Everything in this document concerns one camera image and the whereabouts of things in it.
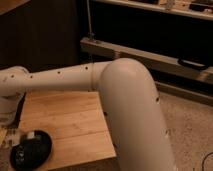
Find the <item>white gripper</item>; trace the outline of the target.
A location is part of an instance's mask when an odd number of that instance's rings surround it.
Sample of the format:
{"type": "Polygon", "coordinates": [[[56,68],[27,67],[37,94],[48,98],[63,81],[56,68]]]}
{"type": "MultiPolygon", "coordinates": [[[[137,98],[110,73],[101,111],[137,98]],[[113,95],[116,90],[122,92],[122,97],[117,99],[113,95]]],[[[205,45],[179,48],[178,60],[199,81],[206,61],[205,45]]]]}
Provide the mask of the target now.
{"type": "MultiPolygon", "coordinates": [[[[16,101],[0,100],[0,126],[10,125],[16,116],[18,103],[16,101]]],[[[0,146],[2,145],[7,129],[0,127],[0,146]]],[[[16,129],[12,132],[12,145],[16,146],[20,143],[21,132],[16,129]]]]}

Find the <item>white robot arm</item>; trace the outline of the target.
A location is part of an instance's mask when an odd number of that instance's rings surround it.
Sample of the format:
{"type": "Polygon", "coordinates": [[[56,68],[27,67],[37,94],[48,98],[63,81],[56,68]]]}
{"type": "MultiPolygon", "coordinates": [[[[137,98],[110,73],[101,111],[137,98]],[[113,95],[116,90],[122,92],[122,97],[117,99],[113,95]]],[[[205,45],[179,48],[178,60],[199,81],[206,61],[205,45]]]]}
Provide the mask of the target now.
{"type": "Polygon", "coordinates": [[[15,119],[23,95],[33,90],[96,91],[121,171],[178,171],[155,82],[141,62],[107,62],[29,72],[0,70],[0,125],[15,119]]]}

